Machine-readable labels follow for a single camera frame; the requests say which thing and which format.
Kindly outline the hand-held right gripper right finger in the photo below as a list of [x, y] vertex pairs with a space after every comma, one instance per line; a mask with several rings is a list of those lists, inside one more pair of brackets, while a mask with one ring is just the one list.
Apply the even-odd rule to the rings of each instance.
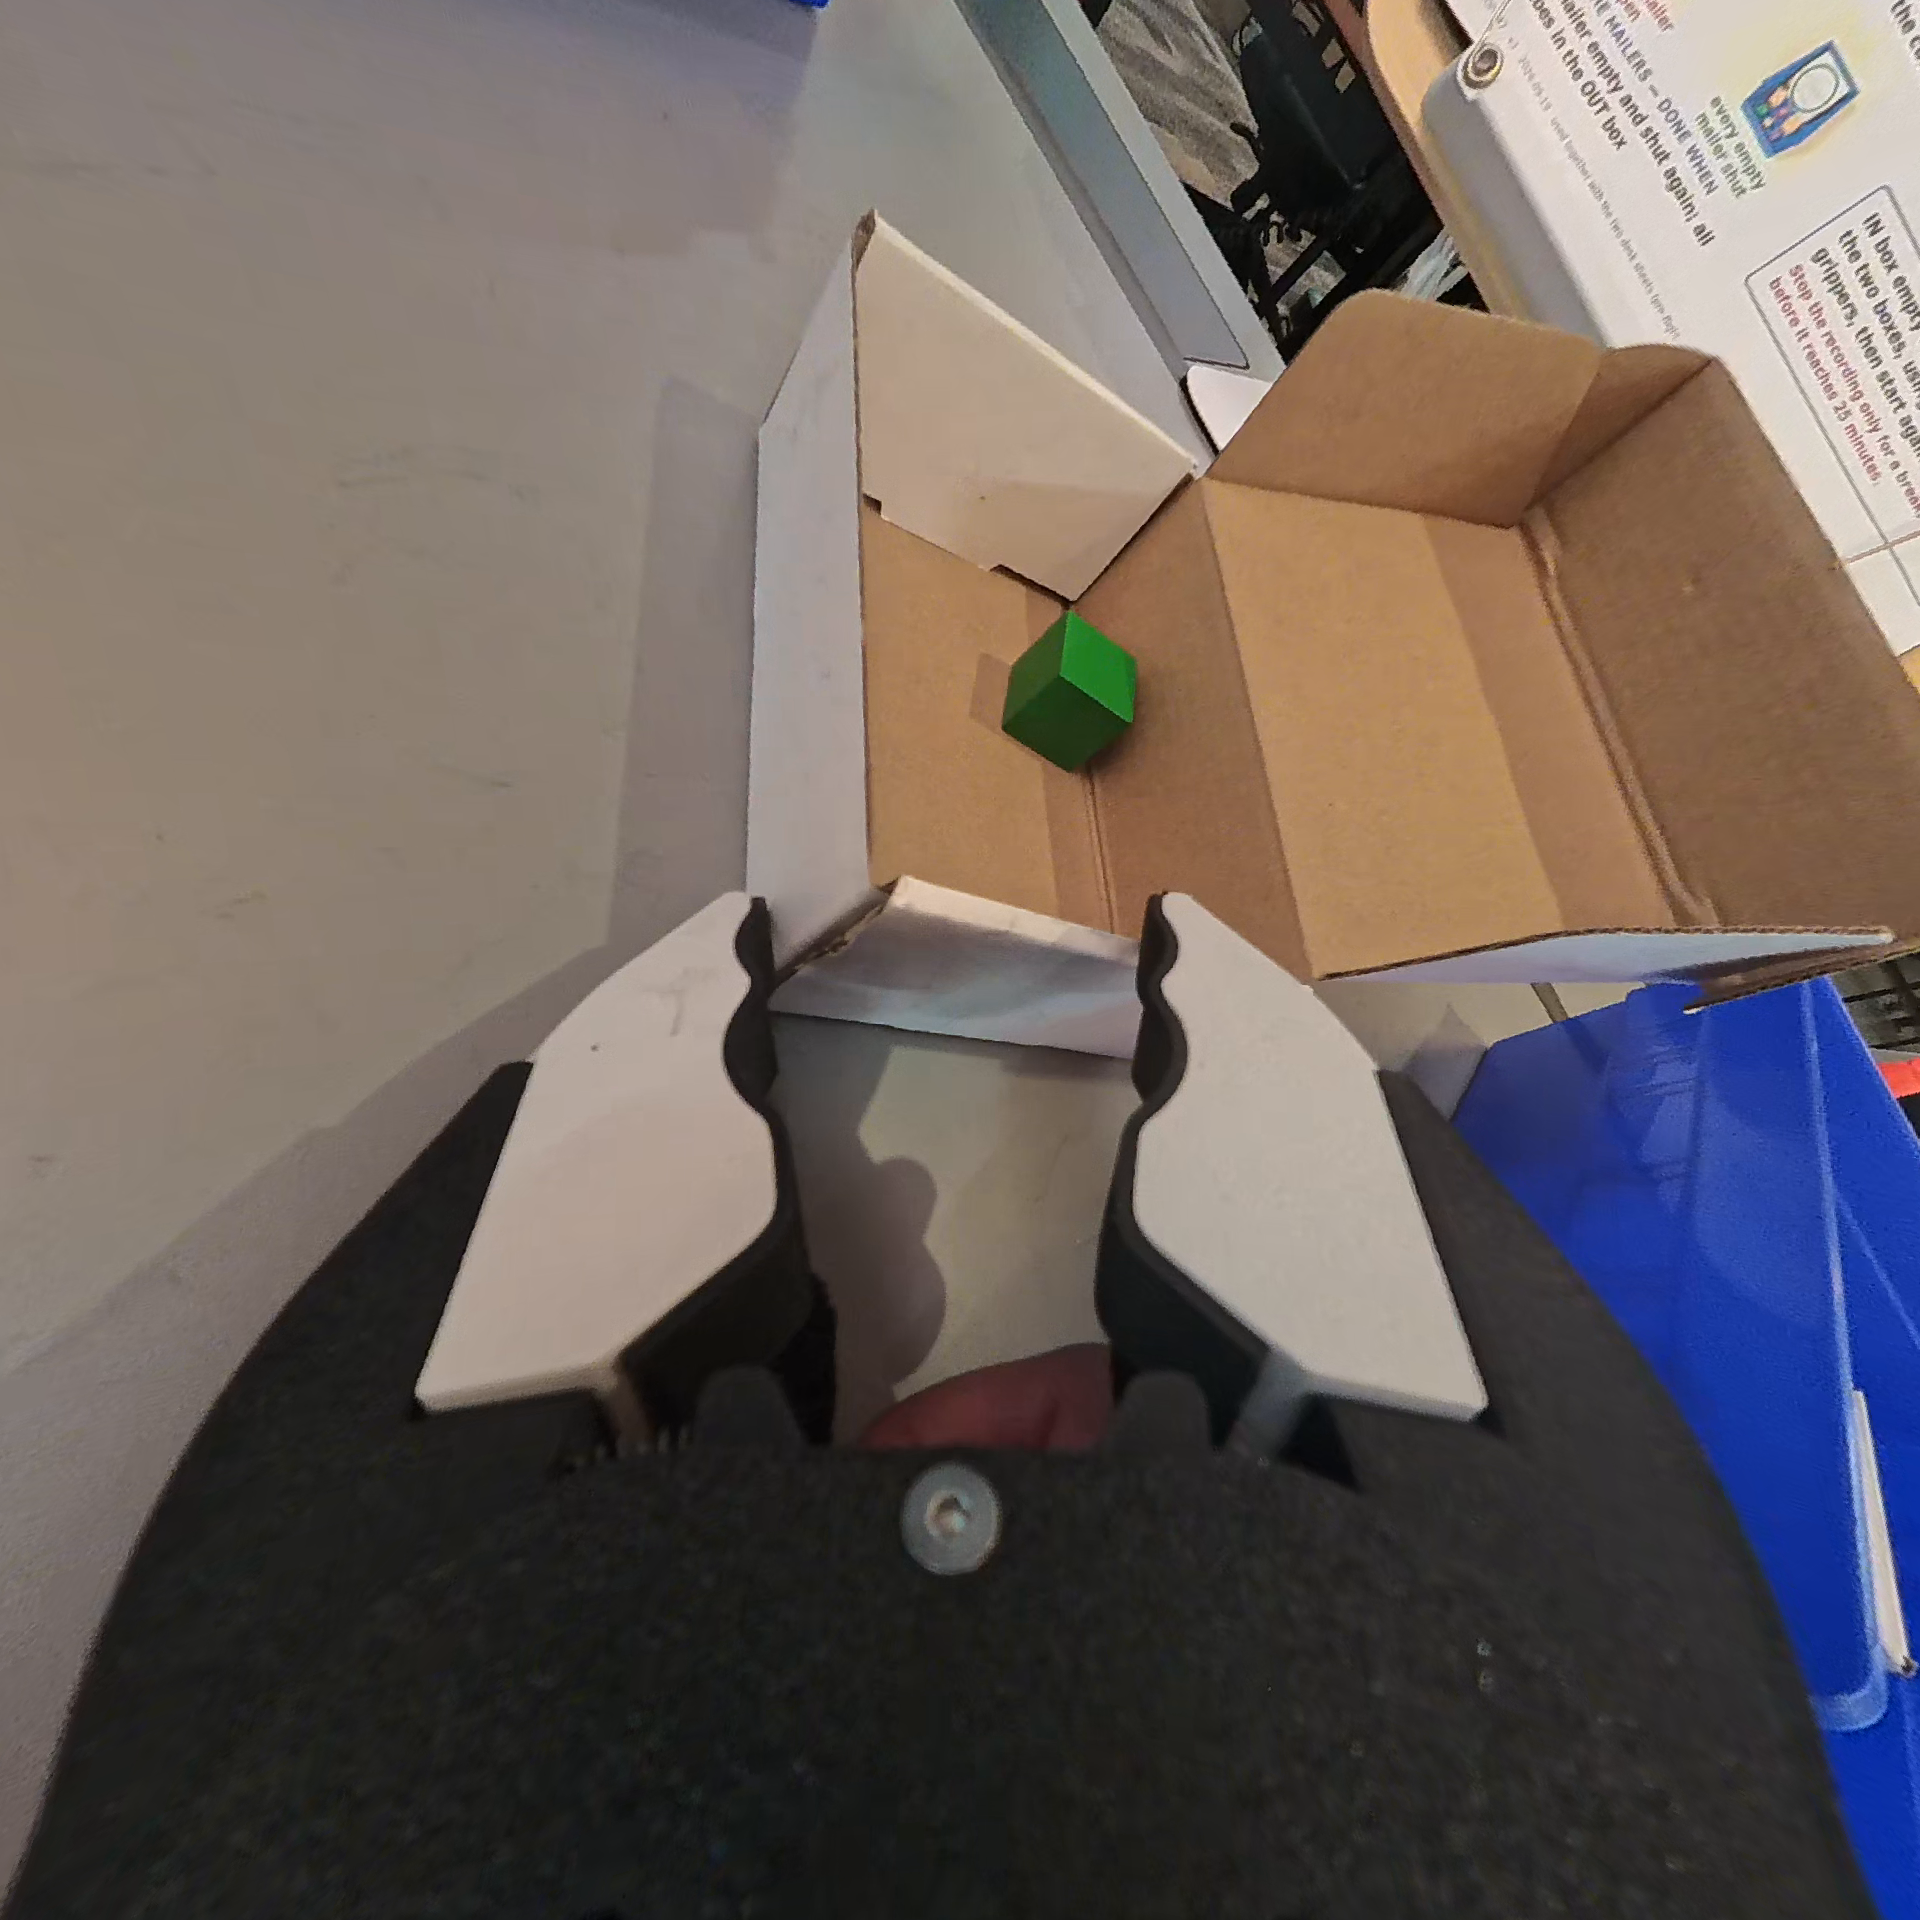
[[1146, 901], [1136, 994], [1095, 1252], [1119, 1384], [1183, 1382], [1241, 1453], [1328, 1400], [1473, 1423], [1488, 1386], [1366, 1048], [1189, 893]]

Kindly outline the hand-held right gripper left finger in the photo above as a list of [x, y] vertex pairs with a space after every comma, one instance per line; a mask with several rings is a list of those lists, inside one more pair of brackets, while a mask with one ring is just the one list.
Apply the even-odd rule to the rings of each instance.
[[424, 1412], [599, 1399], [688, 1426], [765, 1368], [825, 1418], [825, 1285], [774, 1105], [765, 901], [712, 897], [535, 1048], [416, 1381]]

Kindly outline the blue plastic storage bin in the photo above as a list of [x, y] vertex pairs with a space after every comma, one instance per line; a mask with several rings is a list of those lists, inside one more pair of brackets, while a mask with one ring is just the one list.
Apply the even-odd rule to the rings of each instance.
[[1826, 1733], [1916, 1669], [1916, 1130], [1836, 990], [1496, 1041], [1453, 1122], [1685, 1412]]

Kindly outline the white cardboard mailer box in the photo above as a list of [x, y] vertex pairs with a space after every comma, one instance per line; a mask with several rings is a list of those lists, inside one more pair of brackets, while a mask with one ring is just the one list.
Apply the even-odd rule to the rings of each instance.
[[[1916, 690], [1708, 354], [1358, 294], [1197, 469], [868, 212], [757, 489], [781, 1012], [1117, 1057], [1158, 893], [1309, 984], [1916, 949]], [[1066, 608], [1138, 660], [1078, 774], [1001, 730]]]

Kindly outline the green wooden cube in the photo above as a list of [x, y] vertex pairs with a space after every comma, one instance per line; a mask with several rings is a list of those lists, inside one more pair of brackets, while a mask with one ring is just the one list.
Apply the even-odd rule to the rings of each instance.
[[1078, 774], [1134, 725], [1136, 696], [1136, 655], [1066, 608], [1012, 663], [999, 729]]

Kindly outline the person's right hand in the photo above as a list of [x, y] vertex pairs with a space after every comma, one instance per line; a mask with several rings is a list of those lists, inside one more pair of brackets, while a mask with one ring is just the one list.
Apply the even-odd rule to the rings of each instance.
[[1112, 1352], [1098, 1341], [951, 1375], [888, 1405], [857, 1437], [868, 1450], [1086, 1453], [1112, 1418]]

